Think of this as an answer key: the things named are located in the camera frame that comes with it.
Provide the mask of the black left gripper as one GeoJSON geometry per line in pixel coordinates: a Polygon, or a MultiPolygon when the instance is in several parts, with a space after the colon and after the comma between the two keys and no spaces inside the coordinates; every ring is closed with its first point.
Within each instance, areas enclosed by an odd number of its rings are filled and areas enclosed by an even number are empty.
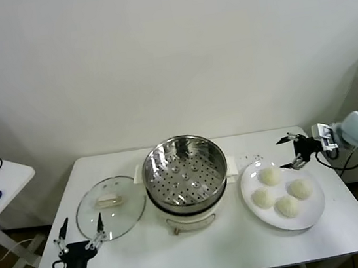
{"type": "Polygon", "coordinates": [[[64,219],[58,238],[54,240],[54,244],[59,250],[59,258],[66,268],[87,268],[88,262],[96,256],[98,249],[107,240],[101,213],[98,214],[97,232],[89,242],[87,240],[80,241],[66,246],[68,220],[68,218],[64,219]]]}

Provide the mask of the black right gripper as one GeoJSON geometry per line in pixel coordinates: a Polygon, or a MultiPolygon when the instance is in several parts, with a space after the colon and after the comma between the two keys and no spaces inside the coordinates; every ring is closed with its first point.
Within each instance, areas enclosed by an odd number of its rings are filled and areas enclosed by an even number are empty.
{"type": "Polygon", "coordinates": [[[277,145],[284,144],[286,142],[294,142],[293,147],[296,157],[291,163],[281,165],[280,168],[290,170],[300,170],[310,160],[312,153],[321,152],[321,142],[313,139],[312,137],[306,137],[302,134],[293,134],[288,132],[285,137],[282,137],[277,141],[277,145]]]}

